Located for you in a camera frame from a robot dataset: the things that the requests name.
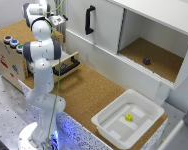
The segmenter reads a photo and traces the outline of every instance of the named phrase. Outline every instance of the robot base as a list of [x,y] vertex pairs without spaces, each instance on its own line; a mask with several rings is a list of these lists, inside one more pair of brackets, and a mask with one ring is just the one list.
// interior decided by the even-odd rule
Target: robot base
[[[18,138],[18,150],[43,150],[43,148],[36,147],[36,145],[30,140],[30,136],[34,129],[37,127],[37,123],[34,122],[26,126],[19,135]],[[63,140],[59,140],[59,148],[62,146]]]

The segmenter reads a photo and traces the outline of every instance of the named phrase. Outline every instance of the white sink basin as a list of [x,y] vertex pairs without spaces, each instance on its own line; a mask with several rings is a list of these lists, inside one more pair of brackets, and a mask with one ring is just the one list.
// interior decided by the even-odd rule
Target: white sink basin
[[[130,89],[92,118],[102,136],[120,149],[130,149],[162,116],[164,109]],[[125,116],[131,114],[132,121]]]

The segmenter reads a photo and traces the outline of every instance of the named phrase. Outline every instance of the brown work surface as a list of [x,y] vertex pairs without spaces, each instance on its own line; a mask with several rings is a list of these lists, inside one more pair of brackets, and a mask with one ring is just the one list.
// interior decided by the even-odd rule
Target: brown work surface
[[[55,30],[55,33],[57,36],[62,36],[62,34],[56,30]],[[13,39],[18,39],[20,44],[24,44],[26,42],[31,42],[31,41],[36,41],[36,39],[34,38],[31,32],[31,28],[27,27],[25,20],[22,20],[14,24],[11,24],[9,26],[6,26],[4,28],[1,28],[0,29],[0,41],[4,43],[4,37],[7,35],[12,36]]]
[[[172,82],[175,82],[184,60],[142,38],[137,39],[119,53]],[[143,64],[143,59],[146,57],[150,58],[149,65]]]
[[[33,77],[29,77],[23,82],[30,88],[34,87]],[[53,94],[56,94],[56,89],[57,84],[52,91]],[[66,113],[114,150],[117,150],[99,134],[97,127],[91,122],[91,118],[124,92],[125,90],[120,86],[84,64],[80,64],[78,70],[60,81],[59,96],[66,100],[66,109],[64,110]],[[139,150],[166,119],[165,114],[160,117],[131,150]]]

